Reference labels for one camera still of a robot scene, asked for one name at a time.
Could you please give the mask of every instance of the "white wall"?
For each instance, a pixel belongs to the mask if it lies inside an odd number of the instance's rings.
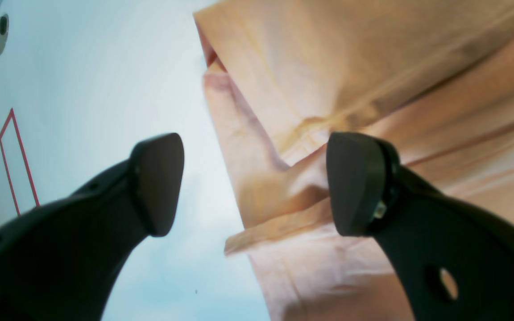
[[[269,318],[202,92],[192,12],[214,0],[4,0],[0,130],[10,108],[41,204],[126,159],[136,142],[178,132],[185,167],[174,227],[128,259],[104,320]],[[0,225],[16,217],[0,150]]]

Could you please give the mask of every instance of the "red rectangle outline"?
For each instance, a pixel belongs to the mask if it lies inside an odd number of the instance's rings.
[[[36,206],[39,206],[39,198],[37,197],[37,191],[35,190],[35,184],[33,183],[33,177],[31,176],[31,170],[29,169],[29,163],[27,162],[27,155],[25,154],[25,148],[23,148],[23,141],[21,140],[21,135],[19,134],[19,127],[17,126],[15,112],[13,111],[13,108],[11,108],[11,111],[9,111],[9,116],[8,116],[7,120],[5,121],[4,127],[1,129],[1,132],[0,132],[0,147],[1,147],[1,154],[4,157],[5,171],[7,172],[7,175],[8,175],[8,181],[9,181],[9,187],[11,189],[11,195],[13,197],[13,202],[15,203],[15,209],[17,211],[17,216],[19,217],[19,216],[21,216],[21,213],[19,211],[19,205],[17,204],[15,191],[13,190],[13,184],[11,182],[11,175],[9,175],[7,159],[5,159],[4,143],[2,141],[2,138],[5,134],[5,130],[7,129],[9,122],[11,120],[13,120],[13,124],[15,127],[15,133],[17,134],[17,141],[19,142],[19,147],[21,148],[21,154],[23,155],[23,163],[25,163],[25,169],[27,170],[27,176],[29,177],[29,183],[31,184],[31,191],[33,192],[33,198],[35,199]]]

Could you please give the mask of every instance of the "peach fabric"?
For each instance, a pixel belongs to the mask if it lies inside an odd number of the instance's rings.
[[[226,0],[195,17],[245,226],[225,252],[249,254],[274,321],[413,319],[377,243],[332,224],[334,130],[389,140],[514,222],[514,0]]]

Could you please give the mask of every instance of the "red line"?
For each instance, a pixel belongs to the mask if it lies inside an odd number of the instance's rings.
[[[19,205],[17,204],[17,199],[15,197],[15,191],[13,190],[13,184],[11,183],[11,175],[9,175],[9,168],[7,166],[7,160],[5,159],[5,151],[4,151],[4,144],[3,142],[1,141],[1,138],[0,138],[0,146],[1,146],[1,154],[4,156],[4,164],[5,164],[5,171],[8,173],[8,181],[9,181],[9,187],[11,188],[11,196],[13,197],[13,203],[15,203],[15,209],[17,211],[17,216],[21,216],[21,213],[19,211]]]
[[[37,197],[37,191],[35,190],[35,184],[33,183],[33,177],[31,176],[31,169],[29,168],[29,163],[27,162],[27,155],[25,154],[25,148],[23,148],[23,141],[21,140],[21,135],[19,134],[19,127],[17,126],[17,120],[15,118],[15,112],[13,111],[13,108],[11,108],[10,114],[12,114],[13,117],[15,132],[17,134],[17,140],[19,141],[19,147],[21,148],[21,154],[23,154],[23,163],[25,163],[25,169],[27,170],[27,176],[29,177],[29,183],[31,184],[31,192],[33,192],[35,205],[39,206],[39,197]]]
[[[19,134],[19,126],[17,126],[17,120],[15,118],[15,111],[13,108],[11,108],[11,111],[9,111],[9,115],[5,121],[5,124],[0,132],[0,147],[1,147],[1,154],[4,157],[4,164],[5,164],[5,171],[8,175],[8,181],[9,181],[9,187],[11,189],[11,195],[13,197],[13,203],[15,203],[15,209],[17,210],[17,216],[20,216],[21,213],[19,211],[19,205],[17,203],[17,198],[15,196],[15,191],[13,189],[13,184],[11,181],[11,175],[9,174],[9,167],[7,164],[7,159],[5,158],[5,150],[4,150],[4,144],[3,144],[3,136],[5,134],[5,131],[7,130],[7,127],[9,125],[9,122],[13,120],[13,125],[15,127],[15,133],[17,134],[17,141],[19,142],[19,147],[21,148],[21,154],[23,155],[23,163],[25,164],[25,169],[27,170],[27,176],[29,177],[29,183],[31,185],[31,191],[33,192],[33,198],[35,199],[35,204],[39,206],[39,197],[37,197],[37,191],[35,189],[35,184],[33,183],[33,177],[31,176],[31,169],[29,168],[29,163],[27,162],[27,155],[25,154],[25,148],[23,147],[23,140],[21,140],[21,135]]]

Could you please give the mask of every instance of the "beige cloth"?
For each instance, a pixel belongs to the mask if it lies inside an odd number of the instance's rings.
[[[226,254],[249,253],[274,321],[413,318],[377,244],[334,230],[333,130],[391,141],[514,222],[514,0],[227,0],[195,17],[245,226]]]

